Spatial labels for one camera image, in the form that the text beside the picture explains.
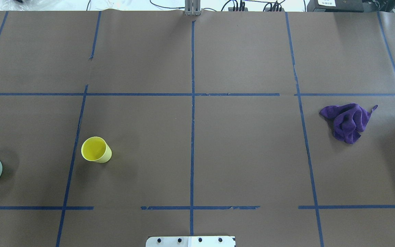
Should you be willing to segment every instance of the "yellow cup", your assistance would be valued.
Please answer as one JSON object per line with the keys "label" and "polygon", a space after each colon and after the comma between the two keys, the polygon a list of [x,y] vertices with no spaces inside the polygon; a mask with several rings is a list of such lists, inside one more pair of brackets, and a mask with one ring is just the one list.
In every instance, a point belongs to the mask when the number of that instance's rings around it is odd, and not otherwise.
{"label": "yellow cup", "polygon": [[104,139],[93,136],[82,144],[82,156],[87,161],[105,163],[110,160],[112,151]]}

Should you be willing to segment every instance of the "metal bracket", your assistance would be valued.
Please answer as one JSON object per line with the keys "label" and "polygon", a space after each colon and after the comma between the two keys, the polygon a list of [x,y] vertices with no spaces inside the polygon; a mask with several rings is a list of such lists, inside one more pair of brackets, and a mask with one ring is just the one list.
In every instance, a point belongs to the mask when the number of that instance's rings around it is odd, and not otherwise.
{"label": "metal bracket", "polygon": [[185,0],[185,15],[201,15],[201,0]]}
{"label": "metal bracket", "polygon": [[146,247],[236,247],[234,236],[149,237]]}

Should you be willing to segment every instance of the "metal plate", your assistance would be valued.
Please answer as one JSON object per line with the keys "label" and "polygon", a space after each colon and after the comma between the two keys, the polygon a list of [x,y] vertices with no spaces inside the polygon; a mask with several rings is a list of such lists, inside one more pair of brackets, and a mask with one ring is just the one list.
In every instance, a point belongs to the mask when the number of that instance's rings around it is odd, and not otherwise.
{"label": "metal plate", "polygon": [[146,247],[187,246],[187,247],[235,247],[235,236],[177,236],[150,237]]}

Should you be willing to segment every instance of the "purple cloth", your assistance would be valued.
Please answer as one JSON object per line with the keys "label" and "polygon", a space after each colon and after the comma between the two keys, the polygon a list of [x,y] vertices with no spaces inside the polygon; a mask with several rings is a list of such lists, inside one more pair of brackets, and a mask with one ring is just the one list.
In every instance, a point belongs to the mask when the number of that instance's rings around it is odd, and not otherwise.
{"label": "purple cloth", "polygon": [[354,144],[365,131],[372,112],[378,106],[375,105],[371,113],[356,103],[348,105],[330,105],[320,111],[321,116],[333,122],[333,136],[339,141]]}

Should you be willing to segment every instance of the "black cable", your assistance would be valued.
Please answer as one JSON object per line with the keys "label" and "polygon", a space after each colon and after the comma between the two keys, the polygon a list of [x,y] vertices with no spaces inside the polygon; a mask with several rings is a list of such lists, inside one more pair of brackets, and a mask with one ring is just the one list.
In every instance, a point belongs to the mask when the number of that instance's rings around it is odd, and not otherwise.
{"label": "black cable", "polygon": [[90,3],[91,3],[91,0],[89,0],[88,5],[86,5],[86,11],[88,11],[88,7],[89,7]]}
{"label": "black cable", "polygon": [[152,0],[149,0],[150,1],[150,3],[152,3],[153,5],[155,5],[155,6],[157,6],[157,7],[160,7],[160,8],[164,8],[164,9],[185,9],[185,7],[175,7],[175,8],[172,8],[172,7],[164,7],[164,6],[160,6],[160,5],[157,5],[157,4],[154,4],[153,2],[152,2]]}
{"label": "black cable", "polygon": [[235,9],[236,8],[236,4],[235,3],[237,3],[237,6],[238,6],[238,2],[237,2],[237,0],[228,0],[225,4],[224,4],[224,6],[222,7],[222,9],[220,10],[220,11],[224,11],[224,8],[225,8],[225,6],[229,3],[229,2],[231,2],[232,1],[232,4],[233,4],[233,8]]}
{"label": "black cable", "polygon": [[265,4],[265,6],[263,7],[263,11],[265,11],[265,10],[266,10],[266,7],[268,6],[268,4],[270,4],[270,5],[271,5],[271,7],[272,7],[272,3],[267,3],[267,4]]}

